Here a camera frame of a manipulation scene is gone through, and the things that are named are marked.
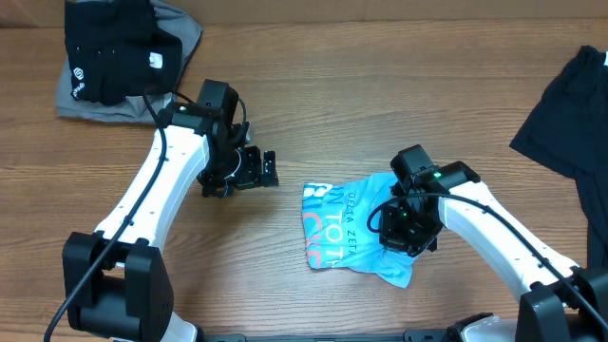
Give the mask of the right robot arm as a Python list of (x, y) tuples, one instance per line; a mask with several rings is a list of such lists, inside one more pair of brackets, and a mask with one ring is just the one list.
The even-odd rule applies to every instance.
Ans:
[(444, 330), (405, 332), (407, 341), (607, 340), (607, 272), (582, 268), (542, 242), (495, 199), (481, 177), (456, 161), (439, 166), (421, 145), (391, 161), (391, 197), (372, 215), (385, 247), (417, 257), (448, 229), (499, 276), (519, 306), (514, 319), (478, 313)]

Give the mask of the light blue t-shirt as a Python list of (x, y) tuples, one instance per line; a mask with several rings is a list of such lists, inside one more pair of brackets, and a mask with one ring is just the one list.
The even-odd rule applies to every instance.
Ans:
[(415, 259), (382, 245), (367, 225), (372, 210), (391, 198), (390, 187), (395, 183), (390, 173), (343, 184), (305, 183), (301, 218), (309, 266), (375, 274), (393, 286), (407, 288)]

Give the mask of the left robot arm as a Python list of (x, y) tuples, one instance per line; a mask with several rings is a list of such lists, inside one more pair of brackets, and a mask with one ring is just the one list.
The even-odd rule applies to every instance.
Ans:
[(63, 248), (66, 300), (51, 319), (114, 341), (201, 341), (203, 329), (174, 309), (163, 250), (191, 184), (205, 198), (279, 184), (276, 155), (250, 142), (237, 123), (244, 101), (228, 84), (204, 81), (195, 101), (178, 95), (152, 114), (149, 153), (125, 194), (91, 234), (72, 233)]

